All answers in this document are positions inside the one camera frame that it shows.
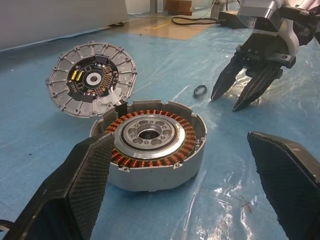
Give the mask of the silver lid with circuit board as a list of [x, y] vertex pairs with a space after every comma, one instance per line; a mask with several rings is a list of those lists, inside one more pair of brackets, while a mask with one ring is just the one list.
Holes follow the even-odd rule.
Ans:
[[89, 41], [59, 56], [46, 86], [62, 112], [94, 118], [125, 103], [137, 76], [136, 63], [122, 47]]

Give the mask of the brown box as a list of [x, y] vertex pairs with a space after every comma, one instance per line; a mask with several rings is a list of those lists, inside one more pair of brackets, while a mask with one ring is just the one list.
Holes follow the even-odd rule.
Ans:
[[164, 9], [172, 13], [191, 12], [191, 0], [165, 0]]

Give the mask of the silver motor housing copper coils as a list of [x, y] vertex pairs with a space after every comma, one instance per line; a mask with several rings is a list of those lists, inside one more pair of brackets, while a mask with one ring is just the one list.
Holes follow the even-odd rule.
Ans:
[[139, 100], [124, 103], [103, 114], [91, 127], [90, 135], [112, 133], [122, 122], [139, 115], [156, 114], [170, 117], [182, 125], [185, 140], [176, 151], [160, 157], [120, 152], [113, 142], [108, 181], [131, 192], [155, 192], [178, 187], [195, 176], [202, 163], [207, 127], [191, 107], [175, 101]]

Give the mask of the white partition board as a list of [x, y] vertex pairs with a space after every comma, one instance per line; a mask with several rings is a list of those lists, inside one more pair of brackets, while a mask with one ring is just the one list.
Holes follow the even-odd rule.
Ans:
[[126, 22], [125, 0], [0, 0], [0, 51]]

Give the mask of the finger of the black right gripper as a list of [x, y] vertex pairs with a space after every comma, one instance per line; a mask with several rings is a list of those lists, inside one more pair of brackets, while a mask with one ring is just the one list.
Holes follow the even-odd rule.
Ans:
[[268, 64], [259, 73], [255, 74], [244, 87], [233, 111], [237, 112], [248, 107], [252, 102], [261, 97], [275, 79], [279, 79], [283, 70], [277, 64]]
[[236, 76], [244, 68], [247, 57], [244, 55], [234, 55], [229, 64], [219, 74], [211, 93], [211, 101], [216, 101], [224, 95], [236, 81]]

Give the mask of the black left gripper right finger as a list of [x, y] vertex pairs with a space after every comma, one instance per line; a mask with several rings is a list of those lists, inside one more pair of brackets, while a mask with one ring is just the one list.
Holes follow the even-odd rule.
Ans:
[[289, 240], [320, 240], [320, 162], [301, 144], [247, 134], [266, 198]]

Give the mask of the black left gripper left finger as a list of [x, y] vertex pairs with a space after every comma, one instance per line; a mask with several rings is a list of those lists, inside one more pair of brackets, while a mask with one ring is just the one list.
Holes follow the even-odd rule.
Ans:
[[9, 240], [89, 240], [104, 199], [114, 136], [89, 137], [39, 186]]

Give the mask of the blue plastic table sheet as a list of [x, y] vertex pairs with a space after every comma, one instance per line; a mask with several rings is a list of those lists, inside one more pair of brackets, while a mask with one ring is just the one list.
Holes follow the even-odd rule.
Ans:
[[131, 100], [175, 101], [207, 126], [198, 174], [172, 190], [129, 192], [108, 185], [91, 240], [287, 240], [262, 189], [247, 142], [258, 131], [298, 142], [320, 160], [320, 45], [299, 49], [250, 107], [233, 112], [248, 82], [241, 73], [229, 94], [212, 102], [211, 90], [248, 29], [209, 26], [187, 39], [108, 29], [0, 53], [0, 219], [15, 221], [43, 180], [89, 136], [93, 119], [61, 112], [46, 78], [58, 56], [88, 41], [123, 47], [138, 76]]

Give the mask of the white stand leg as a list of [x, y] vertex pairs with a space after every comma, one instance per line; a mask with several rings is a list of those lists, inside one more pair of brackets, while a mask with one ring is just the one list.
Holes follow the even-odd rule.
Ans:
[[221, 11], [224, 10], [227, 0], [212, 0], [210, 18], [218, 19]]

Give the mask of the black power adapter box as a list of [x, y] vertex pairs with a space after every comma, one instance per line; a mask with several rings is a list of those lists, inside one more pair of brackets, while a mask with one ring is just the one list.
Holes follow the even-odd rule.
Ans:
[[236, 12], [220, 11], [219, 24], [230, 29], [246, 29], [246, 25], [238, 18]]

